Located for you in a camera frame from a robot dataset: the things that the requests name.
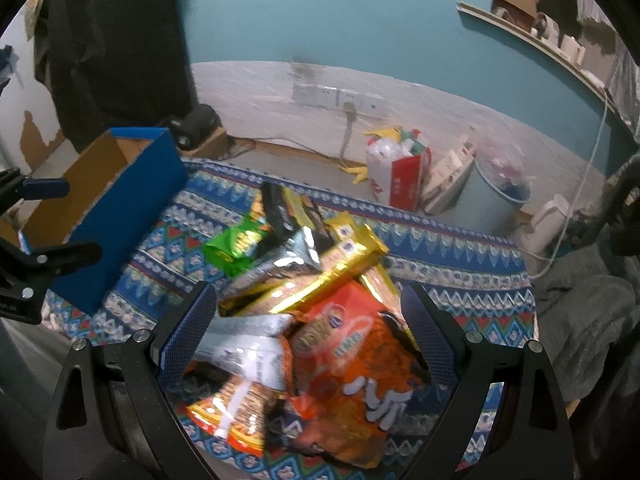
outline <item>shelf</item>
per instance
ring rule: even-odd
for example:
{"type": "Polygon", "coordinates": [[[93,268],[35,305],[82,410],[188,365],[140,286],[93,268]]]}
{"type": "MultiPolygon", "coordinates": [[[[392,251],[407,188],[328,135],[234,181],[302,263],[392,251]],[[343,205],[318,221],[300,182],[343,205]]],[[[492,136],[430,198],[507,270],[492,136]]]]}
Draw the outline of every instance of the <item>shelf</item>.
{"type": "Polygon", "coordinates": [[[585,76],[580,69],[574,64],[568,62],[564,57],[560,56],[556,53],[550,46],[540,41],[538,38],[529,34],[526,30],[513,25],[513,23],[508,22],[502,18],[498,18],[495,14],[487,12],[486,10],[480,9],[479,7],[466,4],[465,2],[458,2],[458,12],[463,12],[464,14],[469,14],[470,16],[475,16],[479,20],[483,20],[484,22],[491,23],[496,27],[500,27],[502,30],[517,36],[521,40],[529,43],[531,46],[540,50],[547,54],[550,58],[555,60],[558,64],[562,65],[565,69],[575,75],[583,84],[589,88],[597,97],[600,98],[602,102],[605,101],[606,95],[604,90],[601,90],[598,86],[596,86],[587,76],[585,76]]]}

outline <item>trash can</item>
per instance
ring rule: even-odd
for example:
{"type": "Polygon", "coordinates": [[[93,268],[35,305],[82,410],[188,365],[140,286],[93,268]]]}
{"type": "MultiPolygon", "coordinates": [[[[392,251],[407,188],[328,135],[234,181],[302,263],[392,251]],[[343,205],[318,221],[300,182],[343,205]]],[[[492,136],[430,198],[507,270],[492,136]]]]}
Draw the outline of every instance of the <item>trash can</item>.
{"type": "Polygon", "coordinates": [[[530,194],[528,183],[501,191],[487,180],[476,159],[449,222],[487,235],[504,234],[513,213],[529,201],[530,194]]]}

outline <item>patterned tablecloth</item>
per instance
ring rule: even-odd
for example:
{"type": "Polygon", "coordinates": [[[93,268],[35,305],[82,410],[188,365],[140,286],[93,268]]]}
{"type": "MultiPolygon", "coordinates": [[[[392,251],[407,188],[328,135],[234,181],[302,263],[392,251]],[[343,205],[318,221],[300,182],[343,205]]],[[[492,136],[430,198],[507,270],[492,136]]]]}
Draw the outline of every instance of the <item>patterned tablecloth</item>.
{"type": "MultiPolygon", "coordinates": [[[[87,337],[94,344],[125,340],[139,328],[152,328],[197,281],[224,285],[225,276],[204,260],[201,246],[226,226],[240,221],[265,179],[307,193],[326,218],[346,210],[357,221],[368,223],[390,249],[385,265],[398,288],[423,283],[434,302],[453,314],[464,330],[479,330],[488,340],[509,346],[522,346],[533,336],[534,297],[529,278],[520,253],[507,241],[229,164],[198,159],[184,163],[192,172],[184,190],[174,197],[136,248],[120,280],[93,317],[52,292],[47,295],[57,323],[69,337],[87,337]]],[[[278,445],[277,437],[273,437],[276,442],[272,439],[265,456],[258,458],[236,452],[188,419],[184,411],[187,403],[209,395],[212,389],[210,383],[188,378],[171,387],[167,396],[197,446],[254,478],[394,480],[422,443],[415,436],[390,436],[382,464],[368,471],[340,468],[320,457],[286,452],[278,445]]],[[[463,466],[477,461],[484,448],[500,391],[500,384],[492,385],[462,457],[463,466]]],[[[437,404],[439,392],[435,386],[430,396],[437,404]]],[[[436,414],[424,413],[421,423],[433,425],[435,419],[436,414]]],[[[271,427],[284,424],[276,419],[271,427]]]]}

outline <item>blue wall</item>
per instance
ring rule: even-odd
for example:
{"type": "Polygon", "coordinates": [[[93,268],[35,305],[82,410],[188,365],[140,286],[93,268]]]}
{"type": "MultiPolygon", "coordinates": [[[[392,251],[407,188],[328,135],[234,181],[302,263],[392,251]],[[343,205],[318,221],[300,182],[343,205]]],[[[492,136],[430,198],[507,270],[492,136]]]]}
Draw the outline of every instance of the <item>blue wall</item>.
{"type": "MultiPolygon", "coordinates": [[[[181,0],[181,7],[191,62],[295,59],[389,75],[494,108],[588,158],[602,102],[535,48],[461,16],[457,1],[181,0]]],[[[610,174],[635,149],[612,116],[595,166],[610,174]]]]}

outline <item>silver bolt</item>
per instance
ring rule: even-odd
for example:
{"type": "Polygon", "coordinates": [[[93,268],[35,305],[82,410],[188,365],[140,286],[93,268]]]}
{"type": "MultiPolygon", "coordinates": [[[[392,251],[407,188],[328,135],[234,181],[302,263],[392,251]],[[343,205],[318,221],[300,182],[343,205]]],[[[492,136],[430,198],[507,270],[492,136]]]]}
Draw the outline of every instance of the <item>silver bolt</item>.
{"type": "Polygon", "coordinates": [[[133,341],[135,341],[136,343],[143,343],[147,339],[149,339],[149,336],[151,336],[151,332],[149,332],[149,330],[147,330],[146,328],[141,328],[140,330],[136,330],[133,333],[133,341]]]}
{"type": "Polygon", "coordinates": [[[531,341],[529,341],[527,345],[529,346],[529,350],[531,350],[532,352],[535,352],[536,354],[539,354],[544,349],[542,344],[539,341],[536,341],[535,339],[532,339],[531,341]]]}
{"type": "Polygon", "coordinates": [[[71,345],[71,348],[73,348],[74,350],[82,350],[86,344],[87,344],[87,339],[84,337],[81,337],[80,339],[76,339],[73,344],[71,345]]]}
{"type": "Polygon", "coordinates": [[[482,334],[478,330],[470,330],[465,333],[466,340],[470,343],[479,343],[482,341],[482,334]]]}

